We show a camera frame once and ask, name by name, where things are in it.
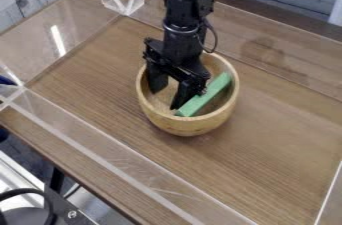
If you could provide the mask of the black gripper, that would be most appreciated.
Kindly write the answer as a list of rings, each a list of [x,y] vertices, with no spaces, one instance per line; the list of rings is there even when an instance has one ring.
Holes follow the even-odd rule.
[[[200,61],[203,48],[196,38],[190,41],[146,38],[144,44],[143,58],[150,90],[158,93],[167,87],[168,78],[175,79],[179,85],[170,109],[178,109],[195,95],[203,94],[211,77]]]

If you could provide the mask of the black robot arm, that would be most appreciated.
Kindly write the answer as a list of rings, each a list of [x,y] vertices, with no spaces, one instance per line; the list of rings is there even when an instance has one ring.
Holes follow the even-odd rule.
[[[146,38],[147,83],[154,94],[168,86],[168,78],[178,81],[170,109],[178,109],[206,89],[211,74],[200,61],[214,11],[214,0],[163,0],[163,39]]]

